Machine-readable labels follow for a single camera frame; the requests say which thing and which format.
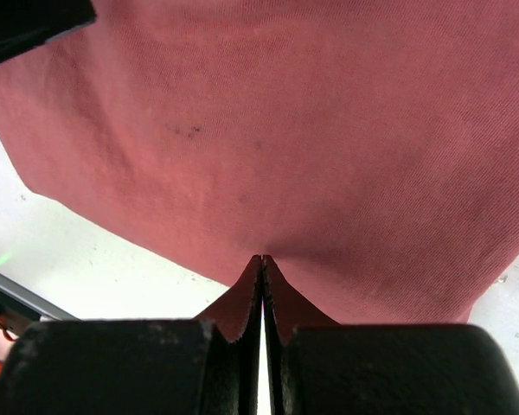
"dark stain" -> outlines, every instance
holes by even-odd
[[[183,128],[179,124],[168,123],[165,125],[169,131],[180,136],[183,133]]]
[[[194,126],[190,127],[190,132],[187,134],[187,137],[192,140],[192,139],[194,139],[196,134],[198,134],[201,130],[202,130],[202,128],[200,125],[194,125]]]

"black object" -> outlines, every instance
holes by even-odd
[[[341,326],[269,256],[194,320],[30,326],[0,375],[0,414],[253,414],[262,299],[276,415],[519,415],[481,329]]]
[[[0,63],[95,18],[89,0],[0,0]]]
[[[77,320],[34,292],[0,273],[0,329],[20,335],[32,322],[42,317],[52,320]]]

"metal rod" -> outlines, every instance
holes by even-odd
[[[59,307],[56,307],[49,301],[37,296],[34,292],[27,290],[1,273],[0,291],[37,312],[41,316],[50,317],[54,320],[79,320],[77,317],[72,316]]]

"white floor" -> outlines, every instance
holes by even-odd
[[[30,193],[1,143],[0,259],[1,273],[85,319],[192,317],[227,289]],[[471,322],[494,336],[519,381],[519,258]],[[0,357],[6,349],[0,338]],[[265,358],[259,395],[259,413],[269,413]]]

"red cloth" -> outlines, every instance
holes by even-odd
[[[519,253],[519,0],[94,5],[0,66],[35,192],[341,322],[465,318]]]

